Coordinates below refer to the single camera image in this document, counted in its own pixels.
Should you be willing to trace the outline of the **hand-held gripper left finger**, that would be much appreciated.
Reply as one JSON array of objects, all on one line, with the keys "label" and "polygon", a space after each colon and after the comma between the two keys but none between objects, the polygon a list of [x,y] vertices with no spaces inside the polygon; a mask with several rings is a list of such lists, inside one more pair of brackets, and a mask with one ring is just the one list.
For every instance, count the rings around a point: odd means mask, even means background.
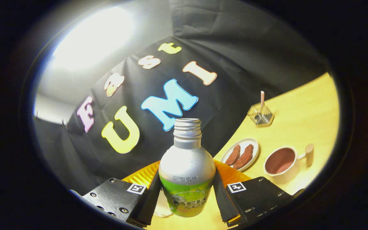
[{"label": "hand-held gripper left finger", "polygon": [[121,180],[109,178],[85,195],[74,190],[71,193],[89,208],[118,222],[147,227],[151,224],[162,186],[159,164],[160,161],[156,161]]}]

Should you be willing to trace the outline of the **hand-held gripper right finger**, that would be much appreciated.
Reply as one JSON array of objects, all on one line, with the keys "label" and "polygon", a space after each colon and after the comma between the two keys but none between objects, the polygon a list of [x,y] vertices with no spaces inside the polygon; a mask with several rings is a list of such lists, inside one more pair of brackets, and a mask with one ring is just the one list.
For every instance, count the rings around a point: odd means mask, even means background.
[{"label": "hand-held gripper right finger", "polygon": [[301,195],[290,195],[265,177],[251,179],[232,167],[214,161],[214,193],[222,221],[228,227],[253,225]]}]

